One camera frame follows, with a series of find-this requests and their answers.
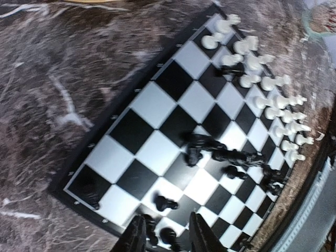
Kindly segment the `black pawn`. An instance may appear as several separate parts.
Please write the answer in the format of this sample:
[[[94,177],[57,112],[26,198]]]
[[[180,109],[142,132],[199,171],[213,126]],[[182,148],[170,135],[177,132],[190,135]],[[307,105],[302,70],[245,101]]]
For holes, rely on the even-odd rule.
[[[162,195],[158,195],[155,198],[154,202],[156,204],[156,209],[160,212],[163,212],[167,208],[172,209],[172,210],[176,210],[179,208],[178,202],[168,199]]]
[[[177,237],[176,232],[170,227],[165,227],[160,230],[160,238],[164,244],[169,245],[175,244],[176,237]]]

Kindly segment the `black chess piece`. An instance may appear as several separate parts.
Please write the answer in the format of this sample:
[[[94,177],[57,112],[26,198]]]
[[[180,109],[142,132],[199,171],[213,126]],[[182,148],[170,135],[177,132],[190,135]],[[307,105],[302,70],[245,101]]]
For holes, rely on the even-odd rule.
[[[82,195],[85,201],[94,208],[94,210],[100,209],[99,195],[97,192],[95,181],[91,178],[86,179],[82,185]]]

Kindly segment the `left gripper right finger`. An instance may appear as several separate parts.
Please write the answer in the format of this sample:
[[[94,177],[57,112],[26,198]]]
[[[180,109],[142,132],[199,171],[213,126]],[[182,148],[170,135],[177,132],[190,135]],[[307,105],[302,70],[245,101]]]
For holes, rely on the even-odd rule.
[[[226,248],[208,226],[201,214],[191,212],[189,221],[189,241],[191,251],[195,252],[225,252]]]

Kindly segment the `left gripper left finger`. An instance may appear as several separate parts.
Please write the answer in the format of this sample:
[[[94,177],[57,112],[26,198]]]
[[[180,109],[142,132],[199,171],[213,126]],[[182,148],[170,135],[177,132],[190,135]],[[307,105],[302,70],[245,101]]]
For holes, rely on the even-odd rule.
[[[110,252],[144,252],[146,251],[146,226],[141,215],[133,217]]]

